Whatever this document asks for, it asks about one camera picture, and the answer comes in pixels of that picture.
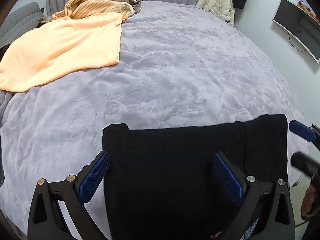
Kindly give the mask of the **person right hand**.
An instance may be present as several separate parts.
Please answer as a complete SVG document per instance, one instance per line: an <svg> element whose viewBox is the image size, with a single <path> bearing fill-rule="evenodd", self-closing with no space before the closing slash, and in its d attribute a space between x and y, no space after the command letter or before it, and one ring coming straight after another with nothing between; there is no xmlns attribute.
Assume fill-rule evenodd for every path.
<svg viewBox="0 0 320 240"><path fill-rule="evenodd" d="M301 205L301 218L308 221L319 215L319 176L313 175Z"/></svg>

